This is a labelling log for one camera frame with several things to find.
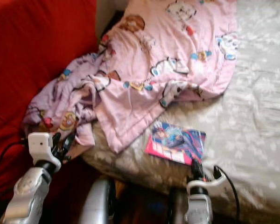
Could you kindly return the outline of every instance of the bed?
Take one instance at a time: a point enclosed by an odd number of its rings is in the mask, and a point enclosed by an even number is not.
[[[280,0],[238,1],[236,70],[223,96],[173,103],[157,120],[207,133],[204,168],[227,171],[238,189],[241,219],[280,223]],[[83,159],[116,179],[167,193],[184,187],[187,166],[144,153],[147,128],[126,150],[113,153],[99,123],[95,147]],[[213,208],[235,214],[232,192],[213,198]]]

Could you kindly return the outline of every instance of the red cushion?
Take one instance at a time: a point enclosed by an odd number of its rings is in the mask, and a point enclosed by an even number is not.
[[[75,57],[96,51],[95,0],[0,0],[0,153],[20,139],[30,100]],[[31,166],[28,150],[0,164],[0,192]]]

